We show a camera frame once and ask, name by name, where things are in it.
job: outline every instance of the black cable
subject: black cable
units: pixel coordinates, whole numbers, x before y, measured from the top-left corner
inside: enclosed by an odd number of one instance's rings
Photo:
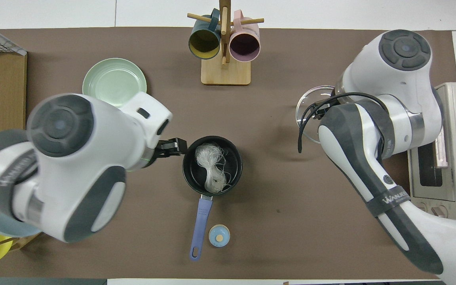
[[[360,92],[347,92],[347,93],[342,93],[339,95],[332,96],[329,99],[324,100],[321,104],[317,105],[314,108],[313,108],[313,106],[314,106],[314,103],[313,103],[306,108],[306,110],[304,111],[304,114],[302,115],[302,119],[300,121],[300,128],[298,131],[298,153],[302,153],[302,134],[304,133],[306,124],[309,122],[311,117],[314,116],[314,114],[317,112],[317,110],[319,110],[319,108],[321,108],[322,106],[324,106],[328,103],[331,103],[332,101],[335,101],[339,98],[347,97],[347,96],[360,96],[360,97],[366,97],[366,98],[372,99],[372,100],[376,101],[376,103],[378,103],[381,106],[381,108],[383,108],[383,110],[385,110],[385,112],[388,113],[387,107],[379,98],[377,98],[374,95],[370,95],[367,93],[360,93]],[[313,108],[313,110],[311,111],[311,113],[307,116],[306,120],[304,121],[307,111],[310,110],[311,108]]]

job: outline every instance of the gray joint cap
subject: gray joint cap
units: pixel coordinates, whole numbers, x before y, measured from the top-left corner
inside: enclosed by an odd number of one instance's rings
[[[30,120],[29,140],[51,157],[67,156],[82,148],[94,126],[91,103],[73,94],[51,99]]]
[[[391,67],[403,71],[419,70],[430,60],[431,50],[419,34],[408,30],[393,30],[380,40],[380,56]]]

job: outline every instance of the blue handle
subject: blue handle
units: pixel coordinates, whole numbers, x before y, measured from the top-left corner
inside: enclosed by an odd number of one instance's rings
[[[215,31],[219,23],[219,10],[214,8],[210,14],[209,30]]]
[[[190,260],[192,261],[200,259],[201,245],[203,245],[203,237],[205,236],[205,228],[207,227],[207,219],[211,207],[212,200],[200,199],[198,201],[197,220],[195,222],[195,231],[193,233],[190,250]]]

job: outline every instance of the green plate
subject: green plate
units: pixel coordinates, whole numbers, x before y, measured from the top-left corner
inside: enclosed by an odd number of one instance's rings
[[[140,91],[147,92],[143,72],[123,58],[108,58],[96,63],[82,83],[84,95],[103,100],[117,108]]]

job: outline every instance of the white wall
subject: white wall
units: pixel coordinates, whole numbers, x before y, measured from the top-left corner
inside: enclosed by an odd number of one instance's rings
[[[217,0],[0,0],[0,29],[192,27]],[[456,0],[232,0],[262,28],[456,30]]]

